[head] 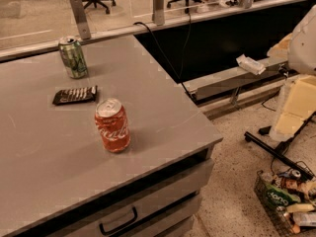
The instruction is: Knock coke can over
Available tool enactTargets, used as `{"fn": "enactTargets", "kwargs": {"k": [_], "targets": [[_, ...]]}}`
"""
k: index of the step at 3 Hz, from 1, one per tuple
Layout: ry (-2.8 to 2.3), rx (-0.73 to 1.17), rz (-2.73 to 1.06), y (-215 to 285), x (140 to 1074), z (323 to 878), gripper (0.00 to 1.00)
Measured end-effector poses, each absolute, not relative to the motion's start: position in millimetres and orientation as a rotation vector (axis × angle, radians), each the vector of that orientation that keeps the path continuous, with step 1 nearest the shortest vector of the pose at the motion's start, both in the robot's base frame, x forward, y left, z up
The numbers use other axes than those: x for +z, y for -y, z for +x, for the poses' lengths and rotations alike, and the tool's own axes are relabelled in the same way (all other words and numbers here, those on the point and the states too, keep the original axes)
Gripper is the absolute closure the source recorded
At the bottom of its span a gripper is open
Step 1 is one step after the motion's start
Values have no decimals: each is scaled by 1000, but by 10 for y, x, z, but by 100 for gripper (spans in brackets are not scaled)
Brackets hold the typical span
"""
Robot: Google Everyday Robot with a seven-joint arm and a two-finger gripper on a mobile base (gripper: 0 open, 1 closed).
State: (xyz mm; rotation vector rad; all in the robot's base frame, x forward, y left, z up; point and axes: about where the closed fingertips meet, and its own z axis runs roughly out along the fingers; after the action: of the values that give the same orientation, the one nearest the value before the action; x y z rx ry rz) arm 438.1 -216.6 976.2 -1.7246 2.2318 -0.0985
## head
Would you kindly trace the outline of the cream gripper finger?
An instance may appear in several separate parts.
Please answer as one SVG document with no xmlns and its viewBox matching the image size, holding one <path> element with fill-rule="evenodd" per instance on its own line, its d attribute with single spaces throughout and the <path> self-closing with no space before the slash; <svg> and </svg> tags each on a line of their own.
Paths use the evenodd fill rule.
<svg viewBox="0 0 316 237">
<path fill-rule="evenodd" d="M 287 141 L 316 112 L 316 77 L 287 79 L 280 89 L 276 116 L 269 132 L 275 141 Z"/>
</svg>

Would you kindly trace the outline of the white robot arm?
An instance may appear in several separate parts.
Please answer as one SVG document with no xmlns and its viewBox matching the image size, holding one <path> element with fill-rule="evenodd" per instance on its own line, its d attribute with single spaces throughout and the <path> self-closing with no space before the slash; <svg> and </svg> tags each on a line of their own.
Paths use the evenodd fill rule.
<svg viewBox="0 0 316 237">
<path fill-rule="evenodd" d="M 287 141 L 316 112 L 316 6 L 294 28 L 287 51 L 288 66 L 299 76 L 280 89 L 276 115 L 269 132 L 275 141 Z"/>
</svg>

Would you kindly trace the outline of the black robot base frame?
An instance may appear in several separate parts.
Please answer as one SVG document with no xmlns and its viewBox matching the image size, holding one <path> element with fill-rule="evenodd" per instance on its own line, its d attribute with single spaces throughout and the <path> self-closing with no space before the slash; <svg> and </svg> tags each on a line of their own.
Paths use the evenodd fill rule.
<svg viewBox="0 0 316 237">
<path fill-rule="evenodd" d="M 312 180 L 315 177 L 315 175 L 309 169 L 309 167 L 307 165 L 302 167 L 298 163 L 291 161 L 289 158 L 285 156 L 285 151 L 289 148 L 289 145 L 294 140 L 294 138 L 314 117 L 315 115 L 312 115 L 310 118 L 308 118 L 292 138 L 288 139 L 287 141 L 280 142 L 276 148 L 270 147 L 268 144 L 266 144 L 261 139 L 259 139 L 258 137 L 251 134 L 248 131 L 244 133 L 245 140 L 247 142 L 253 141 L 255 144 L 257 144 L 258 146 L 266 150 L 268 153 L 273 155 L 275 158 L 277 158 L 280 162 L 287 165 L 289 168 L 299 171 L 303 180 Z"/>
</svg>

